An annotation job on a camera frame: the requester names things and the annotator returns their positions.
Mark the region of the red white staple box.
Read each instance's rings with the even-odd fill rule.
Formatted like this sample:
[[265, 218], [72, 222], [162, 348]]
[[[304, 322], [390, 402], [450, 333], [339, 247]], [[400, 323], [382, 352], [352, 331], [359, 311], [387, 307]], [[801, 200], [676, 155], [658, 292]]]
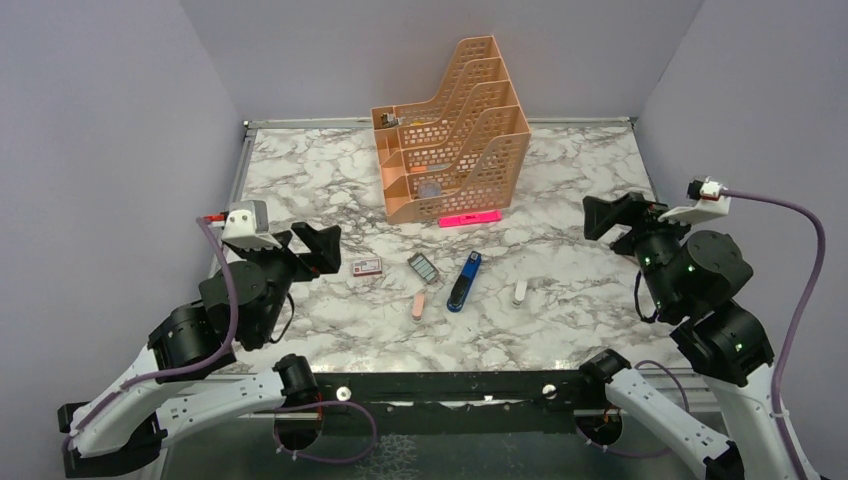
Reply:
[[382, 271], [382, 261], [380, 258], [355, 260], [352, 264], [352, 275], [354, 277], [380, 275]]

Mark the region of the blue black stapler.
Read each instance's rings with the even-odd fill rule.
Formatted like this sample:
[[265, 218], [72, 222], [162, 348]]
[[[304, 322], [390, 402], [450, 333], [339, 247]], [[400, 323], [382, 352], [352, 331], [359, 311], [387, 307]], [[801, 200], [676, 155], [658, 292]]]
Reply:
[[458, 275], [446, 301], [446, 308], [453, 313], [461, 311], [482, 264], [482, 255], [471, 251]]

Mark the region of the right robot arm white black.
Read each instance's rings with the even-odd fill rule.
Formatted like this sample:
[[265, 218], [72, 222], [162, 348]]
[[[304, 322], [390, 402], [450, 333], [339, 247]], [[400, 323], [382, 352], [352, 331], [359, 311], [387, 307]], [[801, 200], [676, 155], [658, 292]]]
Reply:
[[636, 259], [654, 303], [654, 319], [714, 395], [726, 433], [718, 434], [658, 393], [614, 350], [580, 367], [579, 398], [607, 401], [660, 438], [701, 479], [814, 479], [781, 397], [786, 352], [775, 352], [762, 323], [736, 295], [752, 278], [733, 238], [703, 223], [725, 216], [737, 192], [707, 181], [693, 204], [671, 208], [629, 193], [583, 200], [584, 235], [625, 233], [613, 251]]

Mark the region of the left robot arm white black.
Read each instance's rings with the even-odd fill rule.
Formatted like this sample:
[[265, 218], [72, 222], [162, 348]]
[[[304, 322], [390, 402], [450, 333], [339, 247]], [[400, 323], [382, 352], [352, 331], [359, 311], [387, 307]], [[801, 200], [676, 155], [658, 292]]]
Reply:
[[[204, 428], [277, 406], [302, 410], [317, 399], [310, 365], [295, 354], [239, 382], [190, 396], [185, 389], [234, 363], [235, 344], [251, 351], [273, 341], [291, 286], [339, 271], [340, 228], [296, 222], [272, 233], [243, 211], [199, 225], [221, 261], [200, 283], [199, 299], [175, 308], [96, 399], [58, 410], [67, 477], [125, 475]], [[227, 262], [228, 253], [236, 260]]]

